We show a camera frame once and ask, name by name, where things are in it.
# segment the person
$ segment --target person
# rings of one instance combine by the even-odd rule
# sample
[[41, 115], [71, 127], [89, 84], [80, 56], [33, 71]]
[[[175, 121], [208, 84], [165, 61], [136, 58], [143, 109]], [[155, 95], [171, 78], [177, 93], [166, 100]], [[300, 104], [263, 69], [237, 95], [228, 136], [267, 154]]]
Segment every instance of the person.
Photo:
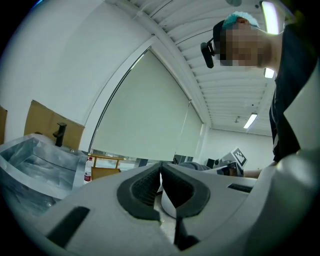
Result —
[[[288, 24], [280, 34], [260, 29], [246, 12], [234, 12], [213, 28], [215, 53], [225, 66], [270, 68], [277, 74], [269, 111], [276, 165], [299, 149], [297, 138], [284, 116], [313, 72], [318, 56], [297, 24]], [[245, 171], [244, 177], [258, 178], [260, 171]]]

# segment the sleeve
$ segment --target sleeve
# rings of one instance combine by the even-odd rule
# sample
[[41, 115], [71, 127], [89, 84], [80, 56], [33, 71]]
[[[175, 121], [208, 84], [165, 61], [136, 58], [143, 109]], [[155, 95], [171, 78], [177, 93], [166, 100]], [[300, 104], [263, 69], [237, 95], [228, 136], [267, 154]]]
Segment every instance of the sleeve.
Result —
[[274, 158], [273, 161], [279, 162], [280, 156], [279, 156], [279, 137], [277, 132], [277, 126], [273, 119], [272, 111], [274, 107], [274, 101], [272, 101], [272, 105], [269, 110], [269, 119], [270, 119], [270, 125], [271, 125], [271, 132], [272, 132], [272, 140], [273, 140], [273, 154]]

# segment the ear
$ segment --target ear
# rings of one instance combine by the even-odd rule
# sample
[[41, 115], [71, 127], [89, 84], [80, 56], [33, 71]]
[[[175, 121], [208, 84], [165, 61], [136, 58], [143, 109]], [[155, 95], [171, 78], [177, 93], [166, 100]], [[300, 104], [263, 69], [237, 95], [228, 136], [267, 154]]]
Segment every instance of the ear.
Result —
[[249, 25], [249, 21], [246, 18], [242, 18], [242, 17], [237, 17], [235, 20], [236, 23], [242, 23], [245, 25]]

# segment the black shirt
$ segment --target black shirt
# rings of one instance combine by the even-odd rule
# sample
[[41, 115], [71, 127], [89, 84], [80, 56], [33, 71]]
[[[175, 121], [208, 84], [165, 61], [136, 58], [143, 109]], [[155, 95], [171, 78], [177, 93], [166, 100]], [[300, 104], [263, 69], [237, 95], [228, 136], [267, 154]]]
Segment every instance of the black shirt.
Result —
[[269, 111], [273, 160], [276, 162], [300, 149], [284, 112], [308, 81], [317, 59], [317, 55], [312, 54], [306, 41], [297, 35], [295, 25], [287, 25], [283, 31], [280, 67]]

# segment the neck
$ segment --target neck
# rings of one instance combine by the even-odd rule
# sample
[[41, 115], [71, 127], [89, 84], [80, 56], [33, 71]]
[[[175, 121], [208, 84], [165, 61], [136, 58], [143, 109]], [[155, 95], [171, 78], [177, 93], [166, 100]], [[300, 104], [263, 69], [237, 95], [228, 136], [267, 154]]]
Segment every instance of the neck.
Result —
[[283, 34], [266, 34], [266, 43], [263, 52], [263, 68], [279, 72], [282, 53]]

